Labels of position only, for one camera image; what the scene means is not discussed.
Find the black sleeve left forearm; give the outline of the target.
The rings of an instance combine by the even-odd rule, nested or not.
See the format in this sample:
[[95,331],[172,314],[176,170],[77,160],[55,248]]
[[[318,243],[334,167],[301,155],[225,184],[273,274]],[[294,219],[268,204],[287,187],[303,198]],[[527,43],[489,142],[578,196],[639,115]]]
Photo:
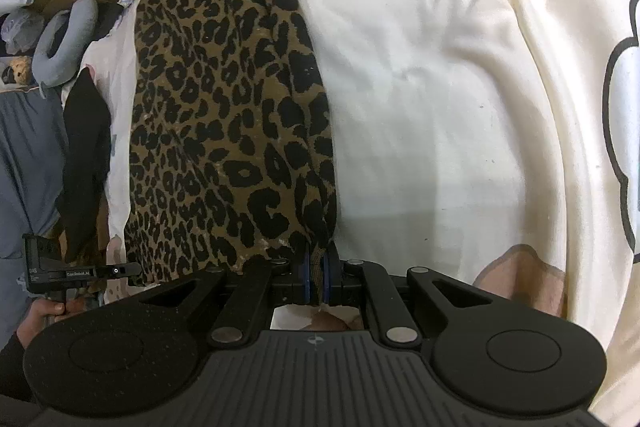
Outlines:
[[13,334],[0,352],[0,393],[6,397],[32,402],[34,395],[23,369],[25,349]]

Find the person left hand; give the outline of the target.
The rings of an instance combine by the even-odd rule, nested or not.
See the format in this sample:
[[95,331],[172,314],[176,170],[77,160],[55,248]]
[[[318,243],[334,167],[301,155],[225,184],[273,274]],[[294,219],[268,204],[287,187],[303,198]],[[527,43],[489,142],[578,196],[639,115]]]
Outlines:
[[49,322],[61,322],[84,313],[88,309],[85,297],[78,297],[58,303],[57,301],[36,299],[20,326],[17,327],[16,337],[24,348],[37,337]]

